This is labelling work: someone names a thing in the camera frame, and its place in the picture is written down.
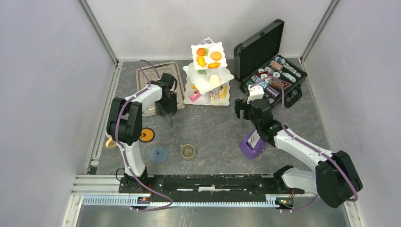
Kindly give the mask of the pink layered cake slice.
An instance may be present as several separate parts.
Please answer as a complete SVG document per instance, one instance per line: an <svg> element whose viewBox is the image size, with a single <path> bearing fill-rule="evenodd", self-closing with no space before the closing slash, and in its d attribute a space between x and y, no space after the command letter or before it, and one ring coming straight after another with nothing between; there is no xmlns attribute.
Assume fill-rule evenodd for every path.
<svg viewBox="0 0 401 227"><path fill-rule="evenodd" d="M199 90L195 90L195 91L189 96L189 100L190 100L191 102L195 102L195 101L197 101L201 96L202 96L202 94L199 92Z"/></svg>

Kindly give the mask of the yellow smiley coaster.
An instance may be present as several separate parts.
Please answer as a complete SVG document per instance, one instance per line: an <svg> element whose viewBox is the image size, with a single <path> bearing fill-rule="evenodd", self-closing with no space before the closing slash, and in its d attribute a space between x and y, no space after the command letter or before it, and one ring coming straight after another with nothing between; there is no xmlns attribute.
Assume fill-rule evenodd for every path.
<svg viewBox="0 0 401 227"><path fill-rule="evenodd" d="M139 141L141 142L151 142L155 138L155 132L153 129L149 127L145 127L142 129Z"/></svg>

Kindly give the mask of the yellow rectangular cake slice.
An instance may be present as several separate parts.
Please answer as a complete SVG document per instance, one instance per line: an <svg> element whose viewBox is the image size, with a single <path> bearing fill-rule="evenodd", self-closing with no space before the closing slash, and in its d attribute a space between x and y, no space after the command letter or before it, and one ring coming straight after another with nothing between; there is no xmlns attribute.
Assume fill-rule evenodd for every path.
<svg viewBox="0 0 401 227"><path fill-rule="evenodd" d="M226 96L227 96L227 91L228 91L227 85L221 85L221 86L219 87L219 92L218 92L219 98L226 98Z"/></svg>

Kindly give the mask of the white three-tier cake stand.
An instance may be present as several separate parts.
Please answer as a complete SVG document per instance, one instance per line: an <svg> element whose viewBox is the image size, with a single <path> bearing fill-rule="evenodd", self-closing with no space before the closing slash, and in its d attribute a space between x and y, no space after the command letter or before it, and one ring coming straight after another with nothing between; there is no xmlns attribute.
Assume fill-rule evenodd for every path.
<svg viewBox="0 0 401 227"><path fill-rule="evenodd" d="M208 69L206 66L202 68L197 64L197 54L196 50L199 48L208 48L208 55L204 56L205 61L208 64L214 62L220 62L221 65L216 69ZM214 51L219 51L222 53L222 59L219 61L214 61L211 59L210 54ZM183 70L186 74L186 85L184 92L184 104L186 105L206 105L206 106L228 106L230 105L230 85L229 82L234 79L234 75L231 74L230 70L227 68L227 59L224 53L223 44L221 42L214 42L211 38L206 38L203 40L202 44L192 45L191 46L192 53L192 62L186 66L183 66ZM205 74L199 74L198 70L206 70ZM212 86L209 84L209 78L211 75L219 75L221 83L218 86ZM196 86L197 89L192 89L192 83ZM219 87L221 85L227 85L228 91L226 98L219 98L219 100L215 103L209 102L209 92L212 91L216 95L218 95ZM195 102L191 102L189 100L189 96L195 91L199 90L202 96Z"/></svg>

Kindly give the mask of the white sprinkle cake slice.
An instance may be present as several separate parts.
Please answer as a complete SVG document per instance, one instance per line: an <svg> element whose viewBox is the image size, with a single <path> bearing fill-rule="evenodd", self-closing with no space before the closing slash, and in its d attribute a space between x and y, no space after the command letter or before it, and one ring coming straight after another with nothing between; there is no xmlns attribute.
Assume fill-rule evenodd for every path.
<svg viewBox="0 0 401 227"><path fill-rule="evenodd" d="M209 102L210 103L215 103L219 100L219 96L216 95L214 92L210 91L209 92Z"/></svg>

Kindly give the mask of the cream round cake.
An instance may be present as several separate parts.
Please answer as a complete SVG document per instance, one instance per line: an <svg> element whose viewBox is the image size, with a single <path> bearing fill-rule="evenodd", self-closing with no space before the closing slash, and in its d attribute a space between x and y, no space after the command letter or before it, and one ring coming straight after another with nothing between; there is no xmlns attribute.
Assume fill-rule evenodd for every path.
<svg viewBox="0 0 401 227"><path fill-rule="evenodd" d="M211 75L210 76L210 78L209 78L209 84L210 85L212 85L212 86L218 86L218 85L220 85L220 83L221 83L221 80L220 80L220 77L219 77L219 75Z"/></svg>

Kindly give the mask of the orange fish cookie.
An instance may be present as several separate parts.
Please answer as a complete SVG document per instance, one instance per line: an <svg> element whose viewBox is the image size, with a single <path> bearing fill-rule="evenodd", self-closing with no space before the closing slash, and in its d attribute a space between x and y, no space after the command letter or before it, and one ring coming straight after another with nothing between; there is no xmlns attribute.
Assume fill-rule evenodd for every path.
<svg viewBox="0 0 401 227"><path fill-rule="evenodd" d="M220 62L214 62L214 63L208 64L207 67L208 67L208 69L216 69L216 68L219 68L220 65L221 65Z"/></svg>
<svg viewBox="0 0 401 227"><path fill-rule="evenodd" d="M205 68L207 66L207 63L206 63L203 55L198 55L196 61L197 61L197 64L199 66L201 66L202 68Z"/></svg>

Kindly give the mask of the orange macaron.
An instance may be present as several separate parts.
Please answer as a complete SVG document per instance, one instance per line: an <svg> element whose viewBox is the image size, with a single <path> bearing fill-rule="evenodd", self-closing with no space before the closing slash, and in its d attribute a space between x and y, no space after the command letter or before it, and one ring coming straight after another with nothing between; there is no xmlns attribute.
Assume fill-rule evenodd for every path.
<svg viewBox="0 0 401 227"><path fill-rule="evenodd" d="M210 54L210 57L214 61L219 61L222 59L222 53L219 51L214 51Z"/></svg>
<svg viewBox="0 0 401 227"><path fill-rule="evenodd" d="M205 50L204 50L204 48L199 48L199 49L197 49L197 50L196 50L196 54L197 54L198 56L205 56Z"/></svg>

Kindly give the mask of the cream yellow-handled mug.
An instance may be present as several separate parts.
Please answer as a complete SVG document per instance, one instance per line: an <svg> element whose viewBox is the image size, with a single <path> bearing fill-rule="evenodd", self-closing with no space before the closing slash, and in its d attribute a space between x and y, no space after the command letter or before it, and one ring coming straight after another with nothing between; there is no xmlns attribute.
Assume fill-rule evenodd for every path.
<svg viewBox="0 0 401 227"><path fill-rule="evenodd" d="M117 147L117 143L113 140L112 136L109 134L106 134L107 141L105 142L106 148L115 148Z"/></svg>

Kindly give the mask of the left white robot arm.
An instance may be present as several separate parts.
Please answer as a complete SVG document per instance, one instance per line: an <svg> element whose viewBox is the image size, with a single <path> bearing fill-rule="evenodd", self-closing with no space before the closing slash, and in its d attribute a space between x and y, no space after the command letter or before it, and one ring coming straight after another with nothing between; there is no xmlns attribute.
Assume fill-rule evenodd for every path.
<svg viewBox="0 0 401 227"><path fill-rule="evenodd" d="M136 192L144 192L148 188L145 164L141 158L139 139L143 129L143 111L151 104L155 105L155 113L163 116L174 116L178 110L177 79L163 73L159 80L149 81L137 93L112 100L106 126L106 135L117 143L123 157L125 174L130 176L130 186Z"/></svg>

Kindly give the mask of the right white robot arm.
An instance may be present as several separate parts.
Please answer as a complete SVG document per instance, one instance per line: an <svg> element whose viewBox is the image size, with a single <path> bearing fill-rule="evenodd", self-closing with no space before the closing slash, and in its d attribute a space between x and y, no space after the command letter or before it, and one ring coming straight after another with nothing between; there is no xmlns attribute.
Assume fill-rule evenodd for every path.
<svg viewBox="0 0 401 227"><path fill-rule="evenodd" d="M323 149L303 139L274 119L266 99L236 99L235 116L250 120L255 127L239 145L247 157L262 153L270 145L291 154L310 168L304 171L285 166L278 170L273 180L277 192L302 189L320 196L332 208L358 200L363 184L348 153Z"/></svg>

